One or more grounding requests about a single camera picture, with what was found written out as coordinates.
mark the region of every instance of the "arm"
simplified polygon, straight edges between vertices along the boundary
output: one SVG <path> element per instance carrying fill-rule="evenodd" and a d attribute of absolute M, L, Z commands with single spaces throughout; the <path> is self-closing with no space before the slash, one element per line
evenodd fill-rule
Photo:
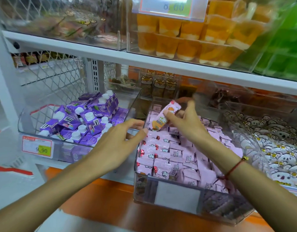
<path fill-rule="evenodd" d="M 58 207 L 95 179 L 119 167 L 147 134 L 143 121 L 130 119 L 109 129 L 82 160 L 57 177 L 0 210 L 0 231 L 34 231 Z M 127 134 L 129 128 L 140 131 Z"/>
<path fill-rule="evenodd" d="M 188 102 L 183 118 L 171 112 L 164 115 L 196 148 L 227 174 L 239 161 L 221 142 L 209 135 L 195 111 L 195 103 Z M 254 206 L 274 231 L 297 231 L 297 197 L 266 177 L 248 163 L 241 163 L 229 179 Z"/>

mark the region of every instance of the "bracelet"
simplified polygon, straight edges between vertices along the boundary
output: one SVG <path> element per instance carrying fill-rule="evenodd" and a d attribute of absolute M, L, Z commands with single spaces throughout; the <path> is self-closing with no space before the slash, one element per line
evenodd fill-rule
<path fill-rule="evenodd" d="M 220 177 L 221 180 L 228 180 L 228 176 L 240 165 L 240 163 L 249 160 L 249 157 L 243 156 L 242 159 L 223 177 Z"/>

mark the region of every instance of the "price tag holder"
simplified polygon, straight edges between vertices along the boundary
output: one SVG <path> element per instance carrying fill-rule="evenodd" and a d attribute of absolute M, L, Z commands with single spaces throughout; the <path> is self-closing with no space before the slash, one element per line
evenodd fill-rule
<path fill-rule="evenodd" d="M 203 22 L 208 0 L 137 0 L 132 11 L 148 15 Z"/>
<path fill-rule="evenodd" d="M 54 143 L 51 140 L 23 135 L 22 151 L 52 159 Z"/>
<path fill-rule="evenodd" d="M 197 208 L 199 210 L 202 206 L 198 206 L 200 195 L 200 190 L 159 181 L 155 204 L 197 214 Z"/>

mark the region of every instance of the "orange panel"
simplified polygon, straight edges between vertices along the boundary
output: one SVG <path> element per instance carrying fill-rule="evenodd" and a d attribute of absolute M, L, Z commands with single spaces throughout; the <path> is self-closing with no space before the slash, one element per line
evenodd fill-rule
<path fill-rule="evenodd" d="M 49 168 L 47 177 L 53 178 L 61 170 Z M 138 232 L 199 231 L 201 232 L 272 232 L 259 216 L 248 217 L 236 227 L 208 221 L 196 215 L 133 202 L 133 186 L 97 179 L 67 200 L 61 209 L 71 215 L 99 221 Z"/>

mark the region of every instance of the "tiled floor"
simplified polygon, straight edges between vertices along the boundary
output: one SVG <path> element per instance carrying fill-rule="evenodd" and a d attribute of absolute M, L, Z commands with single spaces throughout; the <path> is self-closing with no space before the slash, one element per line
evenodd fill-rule
<path fill-rule="evenodd" d="M 19 154 L 18 141 L 8 128 L 8 120 L 0 104 L 0 164 L 11 163 Z M 13 173 L 0 172 L 0 209 L 23 197 L 40 186 L 42 182 Z M 38 229 L 38 232 L 104 231 L 128 232 L 116 226 L 89 221 L 62 211 L 54 212 Z"/>

